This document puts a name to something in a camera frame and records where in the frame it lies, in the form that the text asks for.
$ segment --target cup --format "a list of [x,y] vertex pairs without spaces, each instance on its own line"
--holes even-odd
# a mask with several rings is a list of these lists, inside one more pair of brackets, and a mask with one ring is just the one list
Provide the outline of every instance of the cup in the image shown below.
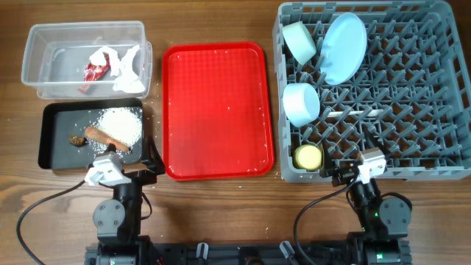
[[286,116],[296,127],[302,127],[319,116],[319,96],[312,85],[288,84],[282,100]]
[[316,54],[316,45],[306,26],[298,21],[281,29],[289,51],[298,63],[304,65]]

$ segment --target gray dish rack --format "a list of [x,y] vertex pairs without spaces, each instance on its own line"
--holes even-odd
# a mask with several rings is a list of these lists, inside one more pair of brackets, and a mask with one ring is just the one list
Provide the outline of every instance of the gray dish rack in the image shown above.
[[[368,46],[357,73],[328,85],[319,68],[322,41],[333,21],[355,13],[366,26]],[[284,43],[281,28],[302,21],[317,53],[299,65]],[[458,180],[471,174],[471,84],[453,12],[444,1],[351,1],[284,3],[273,27],[280,115],[278,133],[282,177],[293,183],[328,182],[319,171],[296,169],[292,155],[301,144],[326,140],[338,166],[365,149],[367,128],[391,153],[380,178]],[[290,124],[281,97],[287,84],[312,84],[321,115],[298,128]],[[371,110],[383,110],[374,118]],[[348,116],[352,110],[363,115]],[[330,111],[343,111],[327,118]]]

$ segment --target red wrapper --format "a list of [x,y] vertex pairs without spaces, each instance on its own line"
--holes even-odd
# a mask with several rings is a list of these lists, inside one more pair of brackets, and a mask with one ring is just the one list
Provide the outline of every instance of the red wrapper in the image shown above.
[[[106,53],[103,54],[105,55],[106,66],[95,66],[89,63],[87,68],[85,68],[83,81],[97,81],[99,78],[103,77],[108,69],[110,69],[110,56],[108,56]],[[82,85],[79,87],[79,91],[82,93],[87,93],[89,88],[90,85]]]

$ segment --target black tray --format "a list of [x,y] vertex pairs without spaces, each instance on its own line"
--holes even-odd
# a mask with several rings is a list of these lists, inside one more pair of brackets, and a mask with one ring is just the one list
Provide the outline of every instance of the black tray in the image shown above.
[[[43,112],[43,126],[39,143],[38,165],[42,169],[76,169],[88,166],[95,155],[91,145],[75,147],[68,142],[70,135],[85,136],[84,127],[98,119],[99,111],[111,107],[131,107],[143,117],[139,99],[106,99],[84,102],[53,103]],[[123,154],[125,164],[137,163],[142,156],[142,137],[131,146],[131,153]]]

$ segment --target wooden table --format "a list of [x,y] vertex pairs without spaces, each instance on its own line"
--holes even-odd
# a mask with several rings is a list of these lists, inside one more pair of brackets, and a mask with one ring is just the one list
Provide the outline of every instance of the wooden table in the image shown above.
[[[40,100],[34,88],[20,81],[24,47],[32,25],[142,21],[155,56],[152,89],[144,100],[144,118],[151,117],[156,125],[161,120],[161,97],[157,97],[161,89],[160,59],[167,48],[181,43],[255,41],[266,53],[272,122],[277,123],[272,27],[281,1],[41,2],[54,4],[0,6],[0,263],[33,264],[16,238],[19,215],[33,202],[72,187],[84,177],[81,171],[53,173],[38,167],[42,111],[52,101]],[[452,5],[470,62],[471,37],[466,34],[471,28],[469,5],[465,1],[453,1]],[[155,129],[160,143],[160,128]],[[154,213],[142,223],[141,232],[150,235],[155,243],[293,241],[292,225],[298,211],[334,189],[330,184],[290,184],[281,180],[279,172],[277,157],[269,174],[252,179],[176,183],[161,176],[155,187],[144,189]],[[382,192],[400,192],[414,204],[408,237],[414,264],[471,264],[471,179],[380,181],[379,185]],[[24,220],[22,231],[27,244],[47,264],[82,264],[85,247],[97,243],[93,210],[111,196],[110,190],[84,185],[60,199],[44,203]],[[143,206],[143,211],[148,211],[147,206]],[[300,222],[304,241],[344,239],[349,231],[360,229],[358,218],[344,196],[323,202],[307,212]]]

